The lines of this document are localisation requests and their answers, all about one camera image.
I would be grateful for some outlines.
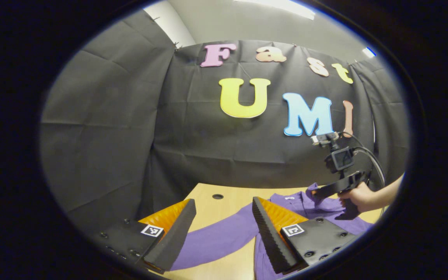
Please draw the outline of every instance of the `blue letter m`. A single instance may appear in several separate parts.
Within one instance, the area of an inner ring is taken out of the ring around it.
[[[288,136],[302,135],[300,121],[304,126],[305,133],[311,135],[316,123],[319,122],[316,135],[332,133],[331,113],[329,107],[331,100],[325,97],[318,97],[314,101],[312,110],[309,109],[304,99],[297,93],[285,93],[283,99],[288,102],[288,127],[285,128],[285,134]]]

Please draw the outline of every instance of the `purple shirt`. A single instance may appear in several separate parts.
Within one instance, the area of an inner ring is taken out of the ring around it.
[[[314,183],[308,189],[314,190],[317,188],[318,185]],[[269,201],[308,219],[323,217],[355,235],[365,232],[372,225],[359,217],[348,221],[335,220],[334,218],[340,215],[344,209],[340,201],[332,198],[317,200],[312,197],[310,192],[301,191],[286,196],[274,194],[269,198]],[[284,277],[285,275],[281,273],[274,273],[252,213],[251,203],[222,221],[188,233],[171,271],[213,262],[239,250],[254,237],[256,237],[255,278],[257,280],[275,280]]]

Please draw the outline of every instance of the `ceiling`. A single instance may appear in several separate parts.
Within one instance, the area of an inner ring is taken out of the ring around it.
[[[333,57],[366,60],[371,47],[329,16],[314,20],[265,5],[233,0],[168,0],[198,43],[220,40],[266,40],[295,43]]]

